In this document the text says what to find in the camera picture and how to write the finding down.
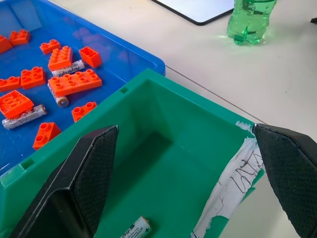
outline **green liquid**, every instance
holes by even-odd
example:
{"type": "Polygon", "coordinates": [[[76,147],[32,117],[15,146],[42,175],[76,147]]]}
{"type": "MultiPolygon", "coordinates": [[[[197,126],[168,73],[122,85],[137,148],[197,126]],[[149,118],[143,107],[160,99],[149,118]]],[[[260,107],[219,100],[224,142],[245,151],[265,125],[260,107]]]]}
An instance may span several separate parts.
{"type": "Polygon", "coordinates": [[[237,45],[245,41],[257,44],[269,25],[269,16],[277,0],[235,0],[227,34],[237,45]]]}

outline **white table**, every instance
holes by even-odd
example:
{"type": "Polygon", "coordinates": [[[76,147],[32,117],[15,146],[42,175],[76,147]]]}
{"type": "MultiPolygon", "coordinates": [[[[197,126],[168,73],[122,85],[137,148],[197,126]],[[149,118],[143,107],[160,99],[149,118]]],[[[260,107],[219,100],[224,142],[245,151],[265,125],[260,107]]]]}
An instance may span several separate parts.
{"type": "MultiPolygon", "coordinates": [[[[278,0],[264,43],[236,46],[228,17],[196,26],[150,0],[52,0],[158,56],[167,77],[254,121],[317,141],[317,1],[278,0]]],[[[222,238],[297,238],[263,177],[222,238]]]]}

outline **aa battery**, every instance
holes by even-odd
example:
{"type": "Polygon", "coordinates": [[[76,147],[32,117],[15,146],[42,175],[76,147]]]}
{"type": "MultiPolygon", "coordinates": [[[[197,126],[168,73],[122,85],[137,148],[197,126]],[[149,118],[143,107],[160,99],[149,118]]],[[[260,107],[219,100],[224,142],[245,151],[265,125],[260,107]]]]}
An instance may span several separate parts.
{"type": "Polygon", "coordinates": [[[42,104],[40,104],[32,108],[28,112],[22,113],[19,118],[2,120],[2,125],[4,126],[5,129],[10,130],[15,127],[21,126],[27,122],[30,122],[32,120],[35,120],[36,118],[39,118],[46,114],[47,114],[47,111],[45,107],[42,104]]]}
{"type": "Polygon", "coordinates": [[[149,221],[141,216],[120,238],[144,238],[151,230],[149,221]]]}
{"type": "Polygon", "coordinates": [[[71,66],[52,71],[53,76],[62,77],[65,74],[71,74],[85,68],[84,62],[80,59],[75,61],[71,66]]]}
{"type": "Polygon", "coordinates": [[[60,108],[64,108],[64,107],[67,107],[68,105],[68,99],[67,97],[65,96],[62,96],[62,97],[57,97],[54,93],[54,91],[52,90],[51,86],[50,86],[50,83],[48,83],[48,87],[49,87],[49,90],[51,92],[51,94],[53,95],[57,105],[60,107],[60,108]]]}

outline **orange lego brick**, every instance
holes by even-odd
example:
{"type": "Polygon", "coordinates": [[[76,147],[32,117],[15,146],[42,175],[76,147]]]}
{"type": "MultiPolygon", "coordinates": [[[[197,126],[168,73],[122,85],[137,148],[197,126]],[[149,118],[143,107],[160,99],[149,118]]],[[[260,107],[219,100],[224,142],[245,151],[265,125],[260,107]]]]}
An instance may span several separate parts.
{"type": "Polygon", "coordinates": [[[83,61],[89,64],[91,67],[97,68],[102,63],[99,53],[88,46],[79,50],[79,54],[83,61]]]}
{"type": "Polygon", "coordinates": [[[21,86],[23,89],[30,89],[45,84],[45,73],[42,67],[33,67],[32,70],[21,72],[21,86]]]}
{"type": "Polygon", "coordinates": [[[17,46],[29,43],[30,37],[30,32],[22,29],[19,31],[19,33],[12,31],[9,40],[13,46],[17,46]]]}
{"type": "Polygon", "coordinates": [[[57,97],[81,92],[102,86],[103,82],[92,69],[85,72],[65,74],[62,77],[53,77],[49,84],[57,97]]]}
{"type": "Polygon", "coordinates": [[[49,61],[50,71],[71,66],[72,58],[73,50],[70,47],[64,46],[61,50],[54,49],[49,61]]]}
{"type": "Polygon", "coordinates": [[[0,92],[14,90],[20,87],[20,77],[11,76],[7,80],[0,79],[0,92]]]}
{"type": "Polygon", "coordinates": [[[21,113],[32,109],[34,104],[16,90],[0,97],[0,112],[8,119],[14,119],[21,113]]]}
{"type": "Polygon", "coordinates": [[[0,54],[11,48],[12,44],[10,43],[10,41],[6,37],[0,35],[0,54]]]}
{"type": "Polygon", "coordinates": [[[78,120],[80,120],[83,116],[85,116],[87,113],[89,113],[96,106],[97,106],[96,102],[89,102],[82,107],[74,108],[71,111],[71,114],[73,115],[74,122],[77,122],[78,120]]]}
{"type": "Polygon", "coordinates": [[[50,40],[48,43],[42,43],[40,46],[41,51],[47,55],[53,52],[54,49],[60,49],[61,45],[57,40],[50,40]]]}
{"type": "Polygon", "coordinates": [[[59,135],[61,130],[54,122],[45,122],[40,125],[39,131],[33,143],[33,149],[38,150],[50,140],[59,135]]]}

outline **white tape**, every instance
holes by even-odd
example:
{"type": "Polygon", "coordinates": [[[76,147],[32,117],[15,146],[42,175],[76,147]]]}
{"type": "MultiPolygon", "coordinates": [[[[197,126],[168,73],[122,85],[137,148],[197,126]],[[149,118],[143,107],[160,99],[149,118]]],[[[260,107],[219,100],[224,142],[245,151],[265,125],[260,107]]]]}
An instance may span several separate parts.
{"type": "Polygon", "coordinates": [[[215,216],[230,218],[241,203],[263,165],[263,160],[255,138],[245,138],[241,148],[232,157],[197,222],[190,238],[203,238],[212,226],[215,216]]]}
{"type": "Polygon", "coordinates": [[[4,126],[5,129],[10,130],[15,127],[21,126],[27,122],[30,122],[32,120],[35,120],[36,118],[39,118],[46,114],[47,114],[47,111],[45,107],[41,104],[32,108],[28,112],[22,113],[19,118],[2,120],[2,125],[4,126]]]}
{"type": "Polygon", "coordinates": [[[55,77],[62,77],[65,74],[71,74],[74,72],[77,72],[81,69],[85,68],[84,62],[80,59],[76,62],[74,62],[71,66],[66,67],[66,68],[61,68],[55,71],[52,71],[53,76],[55,77]]]}
{"type": "Polygon", "coordinates": [[[149,222],[141,216],[120,238],[143,238],[151,231],[149,222]]]}

